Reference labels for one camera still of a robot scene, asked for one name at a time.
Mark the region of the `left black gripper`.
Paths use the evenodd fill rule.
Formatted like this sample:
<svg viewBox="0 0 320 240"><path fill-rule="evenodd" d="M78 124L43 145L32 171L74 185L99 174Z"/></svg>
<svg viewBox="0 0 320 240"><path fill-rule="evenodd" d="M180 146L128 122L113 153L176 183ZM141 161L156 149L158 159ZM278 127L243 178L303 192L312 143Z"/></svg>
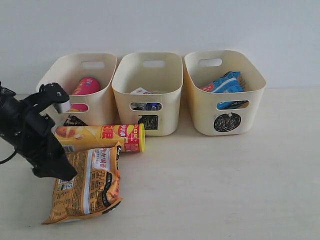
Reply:
<svg viewBox="0 0 320 240"><path fill-rule="evenodd" d="M33 165L32 172L36 177L70 181L77 171L52 134L55 122L47 114L40 115L32 108L33 105L28 106L14 96L0 96L0 137L14 147L14 152L0 163L19 154Z"/></svg>

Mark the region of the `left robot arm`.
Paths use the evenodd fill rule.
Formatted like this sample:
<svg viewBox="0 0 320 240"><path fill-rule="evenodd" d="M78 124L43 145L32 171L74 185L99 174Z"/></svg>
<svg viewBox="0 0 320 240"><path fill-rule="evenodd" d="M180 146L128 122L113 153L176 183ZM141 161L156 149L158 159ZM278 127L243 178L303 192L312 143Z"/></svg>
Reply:
<svg viewBox="0 0 320 240"><path fill-rule="evenodd" d="M54 136L55 121L42 115L49 106L58 113L71 108L70 97L57 83L42 84L38 92L18 100L16 93L0 88L0 136L14 147L14 152L1 164L19 154L32 165L38 178L57 178L70 181L77 175L69 163L65 150Z"/></svg>

